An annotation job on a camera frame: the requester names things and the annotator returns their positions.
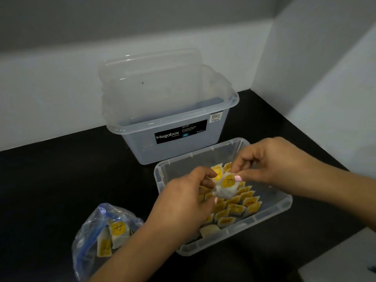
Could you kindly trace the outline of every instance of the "ziplock bag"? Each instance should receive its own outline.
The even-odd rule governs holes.
[[[100,267],[94,267],[97,237],[113,221],[126,223],[132,233],[144,224],[142,219],[126,209],[108,203],[100,204],[82,225],[72,244],[73,269],[79,281],[86,281]]]

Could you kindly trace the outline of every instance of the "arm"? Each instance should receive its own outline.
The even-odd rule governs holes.
[[[213,189],[205,178],[217,174],[197,167],[168,183],[144,224],[90,279],[90,282],[146,281],[186,242],[210,215],[217,198],[199,203],[199,185]]]
[[[253,162],[257,169],[250,168]],[[232,172],[239,181],[264,182],[293,195],[334,204],[376,231],[375,180],[327,165],[281,137],[245,147],[234,160]]]

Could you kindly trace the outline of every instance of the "plastic storage box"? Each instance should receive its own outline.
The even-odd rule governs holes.
[[[141,164],[218,142],[238,94],[223,75],[186,49],[104,61],[102,113]]]
[[[219,163],[225,164],[232,162],[238,151],[247,145],[249,145],[248,141],[238,137],[158,163],[154,169],[158,192],[161,193],[164,186],[172,179],[189,173],[199,165],[211,167]],[[285,194],[271,186],[257,182],[247,182],[246,186],[247,185],[252,185],[252,190],[255,191],[257,196],[260,196],[260,201],[262,201],[258,213],[240,220],[227,228],[221,229],[218,232],[212,233],[207,237],[190,244],[182,245],[176,252],[183,256],[192,255],[242,230],[288,210],[293,203],[291,195]]]

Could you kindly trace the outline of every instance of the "dark tabletop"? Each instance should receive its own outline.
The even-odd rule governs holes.
[[[344,169],[254,92],[239,96],[219,142],[282,136]],[[146,220],[158,196],[155,165],[140,165],[105,126],[0,152],[0,279],[75,281],[71,245],[81,224],[103,202]],[[336,207],[294,197],[288,211],[193,256],[174,253],[152,280],[284,280],[362,228]]]

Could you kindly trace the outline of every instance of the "transparent plastic lid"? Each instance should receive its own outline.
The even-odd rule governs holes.
[[[202,64],[197,49],[104,61],[102,114],[113,133],[128,134],[231,108],[231,83]]]

